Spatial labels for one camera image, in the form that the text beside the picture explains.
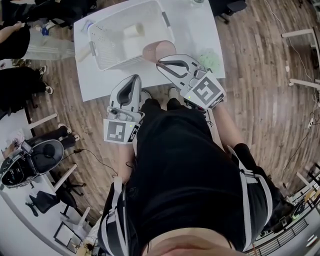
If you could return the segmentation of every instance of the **white plastic basket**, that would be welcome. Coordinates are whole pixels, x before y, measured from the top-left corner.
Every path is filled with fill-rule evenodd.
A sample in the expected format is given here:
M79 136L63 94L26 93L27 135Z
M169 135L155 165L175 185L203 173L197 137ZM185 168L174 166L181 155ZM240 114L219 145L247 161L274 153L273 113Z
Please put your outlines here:
M126 38L123 31L142 24L144 36ZM121 69L143 60L143 48L167 40L175 42L166 12L156 0L143 2L100 20L88 29L91 54L100 70Z

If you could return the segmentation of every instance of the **forearm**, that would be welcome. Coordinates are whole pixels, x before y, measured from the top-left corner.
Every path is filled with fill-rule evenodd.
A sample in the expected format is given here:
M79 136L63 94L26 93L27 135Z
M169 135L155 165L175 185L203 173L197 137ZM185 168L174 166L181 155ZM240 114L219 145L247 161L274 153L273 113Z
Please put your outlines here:
M232 120L223 102L215 106L212 112L222 146L225 150L227 146L234 148L239 143L245 143L240 130Z
M136 157L135 150L132 144L119 145L118 147L118 176L122 178L122 183L125 184L130 179L133 171L134 159Z
M14 26L7 26L0 30L0 44L3 43L16 31Z

